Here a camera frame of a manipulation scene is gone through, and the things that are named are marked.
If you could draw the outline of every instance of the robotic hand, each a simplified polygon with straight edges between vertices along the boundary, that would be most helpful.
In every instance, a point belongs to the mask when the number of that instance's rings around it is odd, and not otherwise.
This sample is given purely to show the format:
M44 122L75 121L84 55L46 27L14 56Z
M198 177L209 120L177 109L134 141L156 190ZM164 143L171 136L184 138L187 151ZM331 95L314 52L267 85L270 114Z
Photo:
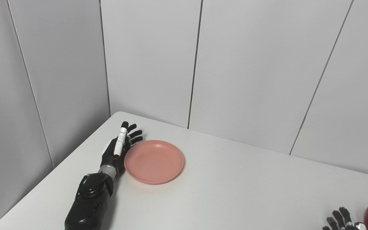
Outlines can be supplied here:
M108 144L102 155L100 169L83 177L75 201L65 220L65 230L100 230L110 197L113 181L124 173L124 157L127 151L143 140L137 125L123 122L119 136Z
M365 225L362 222L353 223L350 217L349 211L345 207L340 207L339 211L335 210L332 212L333 217L326 218L332 230L366 230ZM324 226L323 230L330 230L328 226Z

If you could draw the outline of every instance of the wall panel seam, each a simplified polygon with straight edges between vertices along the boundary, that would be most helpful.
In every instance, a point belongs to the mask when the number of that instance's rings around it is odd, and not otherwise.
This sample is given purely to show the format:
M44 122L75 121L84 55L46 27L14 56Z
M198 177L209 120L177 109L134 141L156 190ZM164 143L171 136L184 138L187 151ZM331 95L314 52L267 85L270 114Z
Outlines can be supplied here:
M197 55L198 55L198 42L200 40L200 28L201 28L201 16L203 15L203 0L201 0L200 6L200 19L198 21L198 32L197 32L197 45L195 46L195 58L194 58L194 71L193 71L193 83L191 85L191 96L190 96L190 108L188 109L188 124L187 129L190 129L190 117L191 117L191 106L193 104L193 93L194 93L194 80L196 78L196 66L197 66Z
M26 74L27 74L27 77L28 77L29 86L31 87L32 97L34 98L35 108L36 108L36 112L37 112L37 114L38 114L39 123L41 124L42 133L43 133L43 138L45 139L46 149L48 150L48 155L49 155L49 159L51 160L52 169L54 169L54 168L55 168L55 166L54 166L54 163L53 163L53 161L52 161L51 153L50 153L50 151L49 151L48 142L47 142L47 140L46 140L45 131L44 131L44 129L43 129L43 125L42 125L41 115L39 114L38 105L37 105L37 103L36 103L36 98L35 98L34 89L32 88L32 83L31 83L31 79L30 79L30 77L29 77L28 67L27 67L26 62L25 62L24 53L23 53L23 51L22 51L21 43L20 43L20 41L19 41L18 31L17 31L17 29L16 29L15 21L14 21L14 19L13 19L13 13L12 13L11 5L9 4L9 0L6 0L6 3L8 4L9 14L10 14L10 17L11 17L11 21L12 21L13 29L14 29L14 31L15 31L15 37L16 37L16 41L18 42L19 51L20 51L20 53L21 53L22 61L23 61L23 63L24 63L25 71L26 71Z
M334 48L336 47L336 44L337 44L337 41L338 41L338 39L339 39L340 33L341 33L341 31L343 30L344 23L346 22L346 19L347 19L348 15L349 15L350 9L352 8L353 2L354 2L354 0L352 0L352 1L350 2L349 9L347 10L346 16L344 17L343 23L342 23L342 25L341 25L341 27L340 27L340 30L339 30L338 34L337 34L336 40L334 41L334 44L333 44L332 50L330 51L329 57L327 58L327 61L326 61L325 67L323 68L322 74L320 75L319 81L318 81L318 83L317 83L317 85L316 85L316 88L315 88L315 90L314 90L314 92L313 92L313 96L312 96L312 98L311 98L311 100L310 100L310 102L309 102L308 109L306 110L305 116L303 117L303 120L302 120L301 126L299 127L298 134L296 134L295 141L293 141L293 144L292 144L292 147L291 147L291 149L290 149L289 155L291 155L291 154L292 154L293 147L295 146L295 143L296 143L296 140L298 139L299 133L301 132L301 129L302 129L302 127L303 127L303 124L305 123L306 116L308 115L309 109L311 108L311 104L312 104L313 99L314 99L314 97L315 97L315 95L316 95L317 89L319 88L319 85L320 85L320 82L321 82L321 80L322 80L322 78L323 78L323 75L324 75L324 73L325 73L325 71L326 71L327 65L329 64L330 57L332 57L332 54L333 54Z

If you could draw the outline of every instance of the white table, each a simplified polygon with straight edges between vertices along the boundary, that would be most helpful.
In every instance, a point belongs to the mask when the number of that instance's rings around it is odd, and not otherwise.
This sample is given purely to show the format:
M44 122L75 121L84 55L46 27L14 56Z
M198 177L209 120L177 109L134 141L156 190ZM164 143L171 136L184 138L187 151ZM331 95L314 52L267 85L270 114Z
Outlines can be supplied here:
M125 173L102 230L321 230L333 209L345 206L362 220L368 206L366 174L117 112L0 220L0 230L64 229L80 180L98 170L125 120L145 140L177 146L185 166L163 185Z

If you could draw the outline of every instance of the metallic fingertip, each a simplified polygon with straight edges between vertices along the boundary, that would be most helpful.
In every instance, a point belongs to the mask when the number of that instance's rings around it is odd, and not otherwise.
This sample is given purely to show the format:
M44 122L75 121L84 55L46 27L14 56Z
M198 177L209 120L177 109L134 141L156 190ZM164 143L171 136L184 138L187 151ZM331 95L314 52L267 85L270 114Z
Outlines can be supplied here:
M121 124L121 127L122 127L122 128L127 128L127 127L129 127L129 122L124 121L124 122Z

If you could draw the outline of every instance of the robotic arm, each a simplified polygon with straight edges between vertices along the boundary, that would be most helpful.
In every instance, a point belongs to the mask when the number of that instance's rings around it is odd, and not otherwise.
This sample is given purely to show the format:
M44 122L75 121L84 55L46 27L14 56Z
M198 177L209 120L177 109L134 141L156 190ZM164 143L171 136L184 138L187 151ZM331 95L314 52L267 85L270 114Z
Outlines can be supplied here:
M131 146L143 140L142 130L129 134L135 128L136 124L123 122L119 136L111 140L102 155L99 171L83 177L66 217L65 230L100 230L113 183L125 170L124 157Z

